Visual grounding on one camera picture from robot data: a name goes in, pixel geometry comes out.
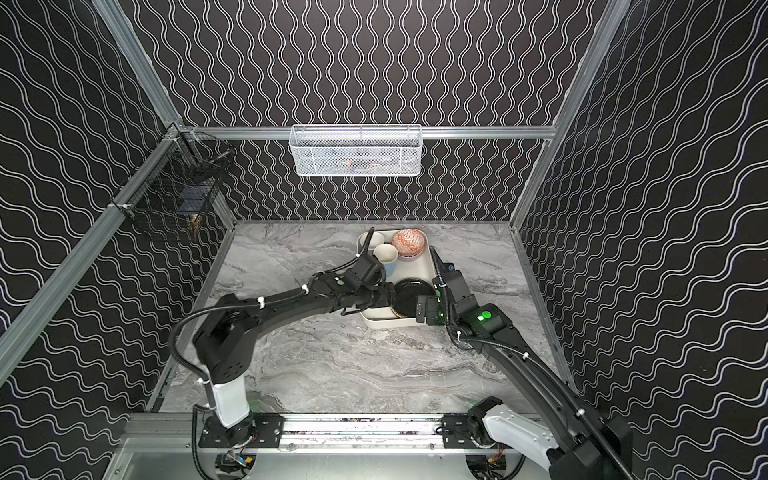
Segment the light blue mug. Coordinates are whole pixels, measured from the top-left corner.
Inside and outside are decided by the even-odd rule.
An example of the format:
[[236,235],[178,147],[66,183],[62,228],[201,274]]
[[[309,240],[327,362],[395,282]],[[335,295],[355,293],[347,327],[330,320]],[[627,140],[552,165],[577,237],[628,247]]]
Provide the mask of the light blue mug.
[[392,244],[383,243],[374,248],[373,255],[383,265],[386,277],[391,277],[399,258],[397,248]]

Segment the lavender mug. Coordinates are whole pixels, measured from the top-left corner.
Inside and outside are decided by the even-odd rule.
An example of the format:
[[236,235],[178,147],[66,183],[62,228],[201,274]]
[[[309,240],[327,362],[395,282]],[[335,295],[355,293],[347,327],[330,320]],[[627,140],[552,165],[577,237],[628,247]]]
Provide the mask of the lavender mug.
[[[367,232],[364,232],[358,237],[358,248],[361,248],[365,244],[365,241],[367,238],[368,238]],[[381,244],[384,244],[385,242],[386,242],[385,236],[381,232],[374,231],[368,243],[367,250],[373,251],[376,247],[378,247]]]

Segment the black plate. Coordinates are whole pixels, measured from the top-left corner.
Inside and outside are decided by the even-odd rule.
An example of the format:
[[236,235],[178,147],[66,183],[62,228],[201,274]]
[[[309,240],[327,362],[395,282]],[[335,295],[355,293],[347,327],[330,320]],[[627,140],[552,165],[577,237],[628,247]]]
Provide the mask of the black plate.
[[417,278],[400,280],[394,285],[393,312],[400,318],[415,318],[421,296],[435,296],[429,282]]

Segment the orange patterned bowl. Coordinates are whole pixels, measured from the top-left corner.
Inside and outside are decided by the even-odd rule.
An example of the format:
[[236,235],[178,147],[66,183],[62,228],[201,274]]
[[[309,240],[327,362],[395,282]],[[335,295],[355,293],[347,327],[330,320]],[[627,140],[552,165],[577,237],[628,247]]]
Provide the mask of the orange patterned bowl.
[[391,239],[391,244],[398,251],[425,249],[426,236],[418,229],[401,229],[397,231]]

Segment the lavender bowl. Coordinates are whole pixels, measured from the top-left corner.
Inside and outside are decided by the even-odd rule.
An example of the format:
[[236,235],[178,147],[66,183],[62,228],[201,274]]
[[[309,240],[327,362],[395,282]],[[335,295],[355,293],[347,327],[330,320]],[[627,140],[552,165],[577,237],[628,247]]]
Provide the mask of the lavender bowl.
[[412,262],[421,258],[424,254],[424,249],[418,251],[415,250],[403,250],[398,251],[398,260],[403,262]]

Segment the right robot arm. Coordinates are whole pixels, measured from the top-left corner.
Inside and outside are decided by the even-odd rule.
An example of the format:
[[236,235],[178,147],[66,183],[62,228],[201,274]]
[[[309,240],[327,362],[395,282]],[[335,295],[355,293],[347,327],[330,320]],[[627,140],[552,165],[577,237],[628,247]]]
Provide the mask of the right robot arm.
[[551,479],[631,479],[632,433],[576,395],[494,304],[460,313],[445,296],[421,296],[416,319],[444,326],[449,338],[485,356],[517,387],[542,422],[519,416],[491,398],[474,407],[477,444],[498,443],[546,470]]

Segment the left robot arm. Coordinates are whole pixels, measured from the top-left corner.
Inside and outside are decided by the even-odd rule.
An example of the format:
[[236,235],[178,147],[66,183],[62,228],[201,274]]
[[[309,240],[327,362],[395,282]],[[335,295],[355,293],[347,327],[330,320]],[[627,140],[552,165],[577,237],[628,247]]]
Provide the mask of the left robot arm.
[[[352,273],[320,273],[293,290],[258,298],[236,295],[221,298],[212,307],[194,311],[180,320],[169,337],[169,353],[176,362],[202,380],[208,408],[219,424],[232,429],[251,418],[245,372],[257,342],[266,335],[309,317],[338,312],[349,315],[394,302],[394,284],[367,282]],[[203,317],[193,339],[198,358],[184,357],[177,338],[185,325]]]

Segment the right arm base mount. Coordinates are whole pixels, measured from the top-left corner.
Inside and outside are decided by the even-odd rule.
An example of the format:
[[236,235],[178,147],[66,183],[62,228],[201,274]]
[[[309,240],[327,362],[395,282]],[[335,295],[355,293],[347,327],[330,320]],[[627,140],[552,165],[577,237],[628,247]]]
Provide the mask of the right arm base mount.
[[468,414],[445,414],[435,433],[441,436],[446,449],[493,449],[499,446],[481,420]]

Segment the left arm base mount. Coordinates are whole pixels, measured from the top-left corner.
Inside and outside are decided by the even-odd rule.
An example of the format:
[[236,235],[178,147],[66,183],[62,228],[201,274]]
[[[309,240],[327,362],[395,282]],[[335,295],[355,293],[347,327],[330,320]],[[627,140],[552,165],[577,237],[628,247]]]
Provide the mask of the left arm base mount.
[[202,448],[277,448],[285,418],[276,413],[252,413],[232,427],[216,415],[205,420],[198,446]]

